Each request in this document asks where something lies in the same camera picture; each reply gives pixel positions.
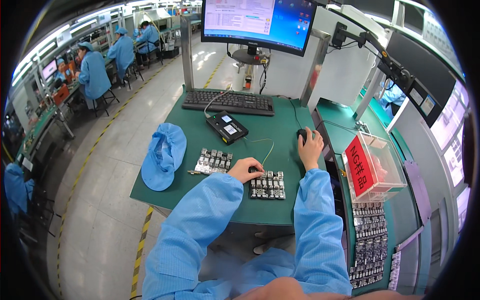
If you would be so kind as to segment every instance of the keyboard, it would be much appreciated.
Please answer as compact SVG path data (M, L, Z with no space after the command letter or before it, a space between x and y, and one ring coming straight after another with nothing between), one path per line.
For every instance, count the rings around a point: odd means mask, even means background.
M193 91L188 92L181 107L204 110L205 106L220 91ZM268 96L229 92L215 99L207 110L223 111L237 114L274 116L273 99Z

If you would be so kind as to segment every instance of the tiled floor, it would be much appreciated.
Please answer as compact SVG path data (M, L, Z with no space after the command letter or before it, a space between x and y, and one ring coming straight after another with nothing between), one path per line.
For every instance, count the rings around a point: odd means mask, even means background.
M193 40L195 86L203 87L225 55L225 44ZM225 88L233 77L233 60L226 58L209 87ZM145 80L159 68L154 63L143 72ZM133 265L148 205L129 198L135 178L146 154L151 135L167 117L182 93L181 57L156 75L130 101L109 126L95 147L73 191L60 244L60 282L66 300L129 299ZM64 213L77 175L95 141L120 107L143 82L132 82L132 90L113 90L120 103L91 126L73 156L55 199L55 210ZM142 293L144 262L160 232L164 218L154 211L150 221L137 295ZM51 231L58 236L60 219L53 220ZM58 295L58 238L48 237L47 264L52 290Z

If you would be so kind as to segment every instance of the monitor stand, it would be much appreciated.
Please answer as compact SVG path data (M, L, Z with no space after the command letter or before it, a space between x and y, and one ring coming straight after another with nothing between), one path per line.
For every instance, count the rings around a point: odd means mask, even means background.
M261 65L264 54L257 54L257 47L248 47L248 49L239 49L232 53L232 58L246 65Z

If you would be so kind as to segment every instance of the computer screen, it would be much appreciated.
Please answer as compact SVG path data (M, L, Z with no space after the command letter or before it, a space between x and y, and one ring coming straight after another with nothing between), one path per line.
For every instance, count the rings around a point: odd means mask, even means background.
M202 42L305 54L317 6L312 0L204 0Z
M57 70L57 60L52 60L45 68L43 68L43 78L47 80Z

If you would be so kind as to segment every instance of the black mouse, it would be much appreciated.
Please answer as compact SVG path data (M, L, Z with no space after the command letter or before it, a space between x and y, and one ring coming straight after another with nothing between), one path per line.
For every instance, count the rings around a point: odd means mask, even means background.
M307 131L305 129L298 129L297 130L297 140L299 139L299 135L303 138L303 145L307 142Z

